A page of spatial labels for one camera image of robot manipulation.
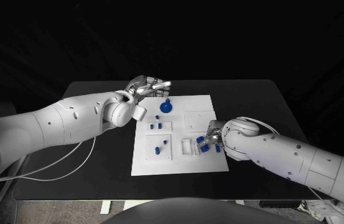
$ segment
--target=white board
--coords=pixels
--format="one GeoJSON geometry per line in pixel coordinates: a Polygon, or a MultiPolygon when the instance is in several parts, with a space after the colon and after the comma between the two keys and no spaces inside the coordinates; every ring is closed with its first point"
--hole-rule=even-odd
{"type": "Polygon", "coordinates": [[[160,105],[166,102],[166,98],[149,97],[140,102],[140,106],[147,109],[147,114],[143,122],[137,122],[132,175],[142,176],[229,171],[224,149],[221,149],[221,153],[216,153],[215,145],[209,145],[209,151],[202,153],[202,151],[193,147],[196,139],[201,136],[206,136],[206,130],[196,133],[186,131],[186,112],[206,112],[208,118],[202,118],[196,122],[199,127],[208,127],[211,120],[216,119],[211,96],[172,96],[169,99],[172,101],[170,113],[160,111],[160,105]],[[149,123],[159,122],[172,122],[172,127],[168,126],[165,130],[157,129],[156,132],[152,132],[149,123]],[[165,161],[163,158],[159,158],[159,160],[147,160],[147,137],[157,135],[172,136],[172,160],[165,161]],[[185,139],[191,140],[192,155],[183,155],[182,152],[182,140],[185,139]]]}

